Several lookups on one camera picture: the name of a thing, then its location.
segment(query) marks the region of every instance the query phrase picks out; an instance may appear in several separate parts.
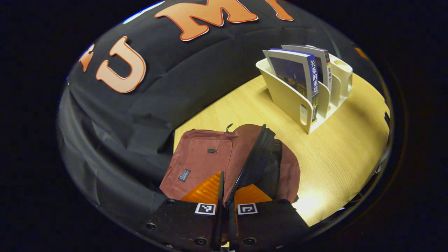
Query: letter m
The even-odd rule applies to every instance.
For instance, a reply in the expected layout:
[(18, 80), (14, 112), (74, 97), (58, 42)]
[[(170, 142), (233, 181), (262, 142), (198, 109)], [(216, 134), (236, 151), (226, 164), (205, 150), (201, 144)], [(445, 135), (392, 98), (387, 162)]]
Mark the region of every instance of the letter m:
[(242, 23), (257, 20), (258, 16), (250, 12), (237, 0), (207, 0), (207, 4), (179, 3), (159, 11), (154, 17), (168, 17), (181, 30), (181, 40), (192, 40), (210, 29), (199, 25), (193, 18), (203, 20), (215, 26), (224, 24), (223, 9), (228, 14), (227, 20)]

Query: backpack zipper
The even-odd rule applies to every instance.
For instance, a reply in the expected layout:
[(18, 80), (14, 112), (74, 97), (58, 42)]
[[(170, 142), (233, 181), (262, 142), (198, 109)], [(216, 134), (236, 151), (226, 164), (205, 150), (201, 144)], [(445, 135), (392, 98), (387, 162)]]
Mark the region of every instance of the backpack zipper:
[(265, 132), (265, 131), (266, 131), (266, 124), (263, 124), (263, 127), (261, 128), (260, 134), (258, 135), (258, 138), (257, 138), (257, 140), (255, 141), (255, 144), (254, 144), (254, 146), (252, 147), (252, 150), (249, 152), (249, 156), (247, 157), (246, 162), (244, 163), (243, 168), (241, 169), (241, 172), (240, 172), (240, 174), (238, 175), (238, 178), (237, 178), (235, 184), (233, 185), (232, 190), (230, 191), (230, 196), (229, 196), (229, 199), (228, 199), (228, 201), (227, 201), (227, 203), (226, 203), (226, 205), (227, 205), (227, 210), (229, 210), (229, 208), (230, 208), (230, 203), (233, 201), (233, 197), (235, 196), (235, 193), (237, 192), (237, 188), (238, 188), (238, 186), (239, 186), (239, 184), (240, 184), (240, 182), (241, 182), (241, 178), (242, 178), (243, 175), (244, 175), (246, 166), (250, 163), (250, 160), (252, 159), (252, 157), (253, 157), (253, 155), (254, 155), (254, 150), (255, 150), (256, 148), (259, 147), (260, 142), (262, 141), (262, 138), (265, 137), (265, 136), (264, 136), (264, 132)]

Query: black cloth backdrop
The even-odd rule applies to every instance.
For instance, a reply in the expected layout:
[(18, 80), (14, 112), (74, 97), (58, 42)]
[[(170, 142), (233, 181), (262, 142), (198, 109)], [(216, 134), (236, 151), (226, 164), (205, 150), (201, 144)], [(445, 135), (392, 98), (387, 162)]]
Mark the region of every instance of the black cloth backdrop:
[[(172, 156), (176, 127), (260, 75), (255, 63), (264, 58), (262, 50), (289, 43), (325, 48), (382, 93), (374, 70), (351, 41), (293, 4), (278, 1), (294, 18), (290, 22), (278, 19), (267, 2), (240, 0), (258, 20), (233, 24), (225, 11), (221, 27), (195, 19), (210, 30), (185, 42), (172, 20), (154, 17), (180, 2), (206, 3), (167, 1), (92, 41), (87, 71), (79, 62), (74, 65), (60, 101), (58, 138), (72, 180), (101, 212), (134, 230), (165, 199), (158, 187)], [(129, 74), (125, 61), (108, 54), (122, 36), (147, 67), (143, 81), (126, 94), (95, 78), (103, 60), (119, 75)]]

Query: black background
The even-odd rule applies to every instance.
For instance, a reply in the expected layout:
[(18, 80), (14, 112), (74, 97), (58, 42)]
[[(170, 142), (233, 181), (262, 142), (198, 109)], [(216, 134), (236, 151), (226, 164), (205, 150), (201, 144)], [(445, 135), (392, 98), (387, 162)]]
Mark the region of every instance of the black background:
[[(73, 63), (94, 39), (151, 3), (2, 2), (3, 125), (9, 128), (3, 134), (4, 251), (154, 250), (84, 199), (64, 169), (55, 134), (60, 92)], [(437, 165), (443, 164), (445, 176), (447, 160), (442, 135), (435, 131), (444, 113), (437, 113), (435, 105), (447, 97), (442, 85), (447, 79), (435, 79), (444, 73), (435, 58), (446, 54), (441, 48), (446, 4), (297, 4), (345, 33), (368, 55), (387, 62), (409, 112), (408, 144), (395, 182), (374, 207), (316, 250), (440, 250), (446, 244), (446, 189)]]

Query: black zipper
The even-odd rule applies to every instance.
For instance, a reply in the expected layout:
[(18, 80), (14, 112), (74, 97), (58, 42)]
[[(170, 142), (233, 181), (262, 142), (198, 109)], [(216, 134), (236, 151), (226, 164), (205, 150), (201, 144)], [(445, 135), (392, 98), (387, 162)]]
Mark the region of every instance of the black zipper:
[(238, 186), (241, 182), (242, 177), (244, 176), (245, 170), (246, 170), (246, 166), (248, 164), (250, 164), (252, 162), (254, 153), (257, 151), (257, 149), (259, 149), (260, 147), (263, 147), (263, 143), (266, 140), (266, 137), (268, 136), (268, 134), (265, 133), (266, 132), (266, 124), (263, 124), (260, 134), (258, 135), (257, 140), (255, 141), (254, 146), (252, 147), (251, 151), (249, 152), (249, 156), (247, 157), (243, 168), (241, 169), (240, 174), (238, 175), (238, 178), (235, 182), (235, 184), (232, 187), (232, 190), (230, 191), (230, 197), (226, 203), (227, 205), (227, 210), (229, 210), (230, 208), (230, 203), (233, 201), (233, 197), (235, 196), (235, 193), (237, 192)]

